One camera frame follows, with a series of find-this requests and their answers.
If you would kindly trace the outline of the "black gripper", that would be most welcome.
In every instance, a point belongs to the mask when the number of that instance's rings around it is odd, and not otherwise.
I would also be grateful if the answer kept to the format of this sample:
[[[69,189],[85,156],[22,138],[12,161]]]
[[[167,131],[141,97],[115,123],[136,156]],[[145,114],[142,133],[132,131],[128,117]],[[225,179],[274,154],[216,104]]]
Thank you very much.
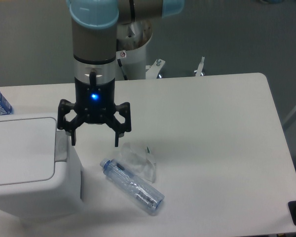
[[[94,88],[78,79],[75,79],[74,82],[76,102],[71,103],[66,99],[60,100],[57,128],[65,130],[66,134],[71,136],[72,146],[75,146],[76,129],[84,122],[89,124],[106,123],[115,132],[114,146],[118,147],[119,138],[123,137],[125,132],[130,132],[132,127],[130,103],[124,102],[120,105],[114,103],[115,80],[96,85]],[[68,121],[66,115],[70,111],[74,111],[76,116]],[[115,117],[115,113],[124,118],[123,123]]]

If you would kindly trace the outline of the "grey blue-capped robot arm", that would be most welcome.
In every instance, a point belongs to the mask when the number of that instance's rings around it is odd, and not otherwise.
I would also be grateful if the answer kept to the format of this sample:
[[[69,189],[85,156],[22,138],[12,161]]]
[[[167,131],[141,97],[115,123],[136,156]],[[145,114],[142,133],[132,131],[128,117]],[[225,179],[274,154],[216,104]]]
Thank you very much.
[[[117,26],[182,12],[183,0],[69,0],[74,56],[74,103],[62,99],[57,127],[76,144],[82,124],[106,124],[118,140],[131,131],[130,103],[114,102]]]

